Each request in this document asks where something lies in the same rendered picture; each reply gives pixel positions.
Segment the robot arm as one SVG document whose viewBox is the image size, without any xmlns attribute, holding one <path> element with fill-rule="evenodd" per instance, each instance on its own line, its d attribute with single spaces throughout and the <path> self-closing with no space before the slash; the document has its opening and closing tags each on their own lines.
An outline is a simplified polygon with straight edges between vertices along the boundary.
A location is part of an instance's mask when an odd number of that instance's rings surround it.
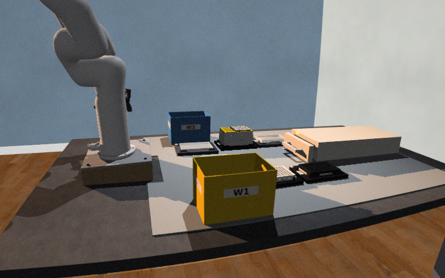
<svg viewBox="0 0 445 278">
<path fill-rule="evenodd" d="M 72 80 L 79 86 L 99 87 L 95 106 L 100 142 L 88 144 L 105 160 L 131 156 L 126 110 L 126 66 L 115 56 L 108 31 L 99 24 L 87 0 L 39 0 L 58 19 L 62 29 L 53 38 L 53 47 Z M 131 146 L 130 146 L 131 145 Z"/>
</svg>

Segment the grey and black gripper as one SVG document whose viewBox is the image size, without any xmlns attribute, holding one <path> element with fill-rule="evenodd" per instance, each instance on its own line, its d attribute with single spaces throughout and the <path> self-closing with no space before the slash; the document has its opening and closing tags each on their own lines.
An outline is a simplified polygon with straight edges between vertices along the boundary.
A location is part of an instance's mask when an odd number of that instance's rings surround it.
<svg viewBox="0 0 445 278">
<path fill-rule="evenodd" d="M 94 87 L 95 88 L 95 91 L 96 91 L 96 94 L 98 93 L 98 91 L 99 91 L 99 87 Z M 131 90 L 130 89 L 126 89 L 126 92 L 127 92 L 127 96 L 125 95 L 125 99 L 126 99 L 126 108 L 127 108 L 127 111 L 128 112 L 132 112 L 132 107 L 131 107 L 131 105 L 130 105 L 130 103 L 129 103 L 129 101 L 130 101 L 130 97 L 131 97 Z"/>
</svg>

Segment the blue open-top box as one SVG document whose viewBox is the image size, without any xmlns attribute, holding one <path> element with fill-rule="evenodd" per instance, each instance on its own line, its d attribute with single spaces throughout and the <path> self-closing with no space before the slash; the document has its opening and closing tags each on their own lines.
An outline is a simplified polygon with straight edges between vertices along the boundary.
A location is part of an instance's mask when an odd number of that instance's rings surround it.
<svg viewBox="0 0 445 278">
<path fill-rule="evenodd" d="M 172 145 L 210 142 L 210 115 L 205 111 L 168 112 L 167 118 L 168 138 Z"/>
</svg>

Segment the yellow open-top bin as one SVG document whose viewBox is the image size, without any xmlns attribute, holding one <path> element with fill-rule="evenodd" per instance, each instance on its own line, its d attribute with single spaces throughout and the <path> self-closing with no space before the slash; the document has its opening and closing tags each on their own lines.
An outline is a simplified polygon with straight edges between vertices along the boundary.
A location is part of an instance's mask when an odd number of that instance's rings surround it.
<svg viewBox="0 0 445 278">
<path fill-rule="evenodd" d="M 193 199 L 203 224 L 273 215 L 277 172 L 256 152 L 193 157 Z"/>
</svg>

